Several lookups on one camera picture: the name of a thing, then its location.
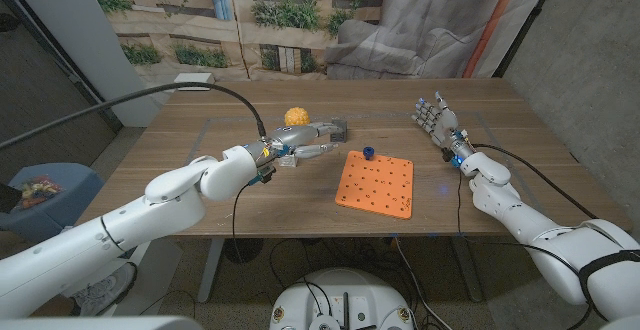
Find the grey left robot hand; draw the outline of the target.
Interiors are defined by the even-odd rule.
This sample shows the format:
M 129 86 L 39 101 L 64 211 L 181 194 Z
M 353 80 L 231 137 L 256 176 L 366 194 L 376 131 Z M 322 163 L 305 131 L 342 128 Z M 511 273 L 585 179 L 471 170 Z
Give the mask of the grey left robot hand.
M 308 159 L 331 152 L 337 142 L 313 144 L 324 135 L 342 136 L 344 127 L 334 123 L 316 122 L 307 125 L 291 125 L 277 128 L 265 140 L 249 143 L 244 148 L 261 167 L 276 160 L 280 166 L 295 167 L 299 159 Z

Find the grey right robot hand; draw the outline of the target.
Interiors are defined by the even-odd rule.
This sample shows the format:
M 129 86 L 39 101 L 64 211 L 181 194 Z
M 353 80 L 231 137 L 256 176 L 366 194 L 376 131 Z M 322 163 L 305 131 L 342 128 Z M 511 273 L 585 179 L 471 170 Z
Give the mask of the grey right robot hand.
M 411 118 L 441 149 L 443 160 L 459 168 L 475 153 L 475 149 L 468 140 L 467 132 L 459 129 L 458 119 L 447 102 L 438 92 L 435 93 L 435 98 L 435 104 L 420 98 L 415 104 L 416 112 Z

